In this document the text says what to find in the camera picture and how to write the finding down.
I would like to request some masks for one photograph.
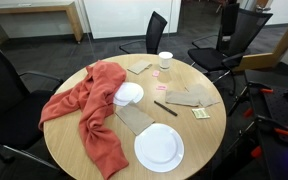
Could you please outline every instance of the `paper plate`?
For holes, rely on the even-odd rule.
[[[116,92],[113,103],[119,106],[126,106],[131,101],[138,103],[143,98],[143,96],[144,90],[140,85],[136,83],[125,82]]]
[[[136,136],[134,149],[137,159],[154,172],[175,169],[184,156],[180,135],[170,126],[154,123]]]

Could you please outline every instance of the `orange cloth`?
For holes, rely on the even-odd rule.
[[[114,113],[113,98],[126,78],[117,63],[98,61],[86,67],[88,75],[75,87],[51,97],[44,106],[39,128],[43,122],[82,110],[79,132],[88,156],[101,171],[104,179],[128,165],[121,142],[103,126],[105,117]]]

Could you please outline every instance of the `office chair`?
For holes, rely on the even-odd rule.
[[[166,24],[167,21],[161,15],[153,11],[150,22],[147,27],[145,40],[144,39],[137,40],[122,44],[119,46],[120,50],[124,51],[127,54],[131,54],[123,47],[134,43],[145,42],[147,54],[157,54],[157,49],[160,44],[160,40]]]
[[[20,78],[26,74],[54,80],[56,86],[52,90],[29,92]],[[38,129],[42,108],[62,83],[62,79],[36,71],[18,75],[13,65],[0,51],[0,149],[6,148],[58,169],[24,150],[42,138],[43,133]],[[13,157],[4,157],[1,152],[0,159],[4,163],[14,160]]]
[[[238,14],[237,18],[235,18],[235,25],[234,16],[236,12],[238,12]],[[210,36],[199,38],[192,42],[197,48],[188,50],[188,55],[194,61],[192,66],[195,63],[198,64],[208,71],[207,74],[224,71],[222,75],[212,81],[213,83],[231,74],[233,90],[231,90],[229,94],[233,95],[235,94],[236,82],[232,69],[239,66],[247,47],[270,19],[272,14],[238,9],[236,4],[227,5],[224,7],[222,13],[216,48],[199,48],[196,42]]]

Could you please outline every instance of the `floor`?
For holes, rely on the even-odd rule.
[[[175,35],[165,35],[160,43],[159,51],[170,51],[174,58],[185,63],[191,64],[192,60],[187,55],[187,50],[193,48],[193,39],[209,34],[217,34],[219,28],[220,14],[215,11],[218,4],[210,1],[188,1],[182,4],[178,33]],[[272,52],[276,43],[280,40],[287,27],[271,27],[263,29],[257,38],[249,46],[252,54]],[[87,35],[81,44],[73,40],[73,36],[39,37],[39,38],[20,38],[11,39],[0,46],[5,55],[9,58],[18,72],[27,70],[37,70],[67,79],[77,70],[111,56],[124,54],[118,49],[118,45],[128,42],[129,38],[93,40]],[[237,91],[240,92],[244,87],[243,75],[235,77],[237,81]],[[30,90],[37,88],[47,88],[49,82],[38,81],[33,77],[23,79]],[[225,107],[228,110],[232,105],[234,96],[229,96],[228,91],[232,85],[230,78],[224,78],[216,86],[222,95]],[[248,108],[248,104],[242,104],[227,119],[227,130],[221,147],[210,161],[200,172],[191,179],[211,179],[211,171],[224,157],[229,145],[238,137],[238,131],[245,129],[250,123],[241,117],[242,112]],[[46,145],[41,139],[29,152],[52,162],[48,154]],[[267,179],[261,159],[253,161],[250,165],[242,169],[231,179]],[[64,172],[57,172],[44,165],[35,163],[27,158],[16,156],[16,160],[11,164],[0,162],[0,180],[12,179],[73,179]]]

